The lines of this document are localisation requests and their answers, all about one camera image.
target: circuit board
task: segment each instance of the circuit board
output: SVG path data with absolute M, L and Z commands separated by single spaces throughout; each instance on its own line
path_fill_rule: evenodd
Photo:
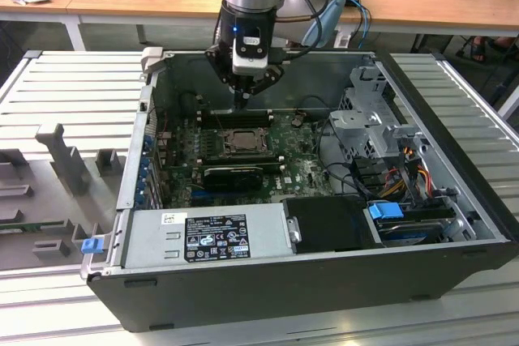
M 169 142 L 170 164 L 163 167 L 169 193 L 169 206 L 211 207 L 239 204 L 278 203 L 288 197 L 314 197 L 331 195 L 332 187 L 315 155 L 315 133 L 310 123 L 293 126 L 294 114 L 274 113 L 271 126 L 260 129 L 265 133 L 268 153 L 283 157 L 282 171 L 266 173 L 258 190 L 246 193 L 211 194 L 205 191 L 200 180 L 207 166 L 200 163 L 204 139 L 223 137 L 227 129 L 206 130 L 196 120 L 184 120 L 173 129 Z M 229 162 L 228 166 L 242 166 Z

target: floor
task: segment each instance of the floor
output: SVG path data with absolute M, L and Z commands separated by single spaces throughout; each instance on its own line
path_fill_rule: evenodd
M 146 26 L 145 29 L 148 45 L 159 45 L 167 49 L 205 49 L 211 44 L 212 28 Z M 88 24 L 81 26 L 81 31 L 89 50 L 141 50 L 144 47 L 138 42 L 135 26 Z M 384 48 L 393 53 L 408 53 L 413 40 L 414 35 L 410 34 L 370 33 L 362 48 Z M 500 65 L 500 55 L 488 48 L 485 65 L 467 60 L 469 48 L 465 51 L 465 58 L 459 58 L 456 52 L 462 45 L 463 39 L 455 36 L 445 57 L 486 99 L 491 96 L 495 86 L 515 66 L 519 66 L 513 61 Z M 352 47 L 356 47 L 356 42 L 353 42 Z M 11 73 L 22 53 L 28 49 L 72 50 L 72 47 L 66 29 L 58 23 L 4 22 L 0 29 L 0 85 Z M 497 71 L 484 85 L 496 65 Z M 514 115 L 511 123 L 513 126 L 519 125 L 519 115 Z

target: blue latch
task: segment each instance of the blue latch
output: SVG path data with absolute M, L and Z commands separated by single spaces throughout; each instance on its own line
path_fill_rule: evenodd
M 83 254 L 101 254 L 103 252 L 104 238 L 88 238 L 83 241 L 81 253 Z
M 398 203 L 375 203 L 368 210 L 373 220 L 404 217 Z

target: power supply label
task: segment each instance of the power supply label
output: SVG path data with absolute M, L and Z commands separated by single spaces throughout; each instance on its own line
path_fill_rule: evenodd
M 251 257 L 245 215 L 186 218 L 184 236 L 189 263 Z

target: blue cable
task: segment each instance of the blue cable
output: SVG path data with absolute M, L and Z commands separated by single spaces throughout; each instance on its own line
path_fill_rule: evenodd
M 363 32 L 362 32 L 362 38 L 361 38 L 360 42 L 358 43 L 358 48 L 360 49 L 362 47 L 362 42 L 364 41 L 364 38 L 366 38 L 366 34 L 367 34 L 366 8 L 364 8 L 364 6 L 362 4 L 360 4 L 359 2 L 357 2 L 356 0 L 350 0 L 350 1 L 362 12 L 362 15 L 364 17 L 364 27 L 363 27 Z

